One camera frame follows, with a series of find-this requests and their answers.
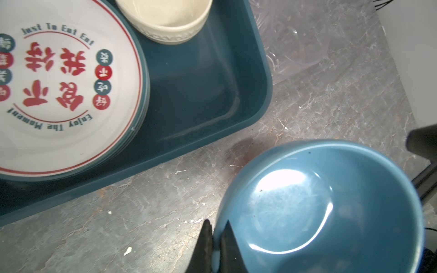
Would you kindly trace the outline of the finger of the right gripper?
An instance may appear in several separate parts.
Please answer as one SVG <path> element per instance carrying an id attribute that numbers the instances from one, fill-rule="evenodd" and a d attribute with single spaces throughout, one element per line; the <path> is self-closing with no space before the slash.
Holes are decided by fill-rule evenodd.
<path id="1" fill-rule="evenodd" d="M 406 139 L 406 149 L 428 160 L 437 160 L 437 125 L 412 130 Z"/>

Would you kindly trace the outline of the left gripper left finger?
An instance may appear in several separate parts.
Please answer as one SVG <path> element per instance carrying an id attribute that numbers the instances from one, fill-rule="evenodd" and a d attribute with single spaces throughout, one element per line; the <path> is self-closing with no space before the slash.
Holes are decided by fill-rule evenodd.
<path id="1" fill-rule="evenodd" d="M 186 273 L 212 272 L 213 236 L 212 225 L 208 219 L 204 220 Z"/>

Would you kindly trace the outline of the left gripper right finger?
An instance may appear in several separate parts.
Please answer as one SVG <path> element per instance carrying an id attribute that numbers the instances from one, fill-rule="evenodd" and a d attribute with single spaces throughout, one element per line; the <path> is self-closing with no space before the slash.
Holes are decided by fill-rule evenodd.
<path id="1" fill-rule="evenodd" d="M 248 273 L 231 223 L 227 221 L 220 237 L 220 273 Z"/>

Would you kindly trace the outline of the blue ceramic bowl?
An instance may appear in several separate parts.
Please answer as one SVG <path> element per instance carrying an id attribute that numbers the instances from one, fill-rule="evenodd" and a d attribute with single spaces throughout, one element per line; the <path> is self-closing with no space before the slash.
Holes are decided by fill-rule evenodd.
<path id="1" fill-rule="evenodd" d="M 250 273 L 415 273 L 422 205 L 390 159 L 340 140 L 295 141 L 250 161 L 218 210 Z"/>

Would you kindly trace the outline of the bowls cream inside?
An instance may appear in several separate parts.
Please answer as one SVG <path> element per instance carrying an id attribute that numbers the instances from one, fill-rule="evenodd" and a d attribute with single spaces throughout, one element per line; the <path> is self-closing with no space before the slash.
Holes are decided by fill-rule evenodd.
<path id="1" fill-rule="evenodd" d="M 116 0 L 131 25 L 164 45 L 185 43 L 204 27 L 212 0 Z"/>

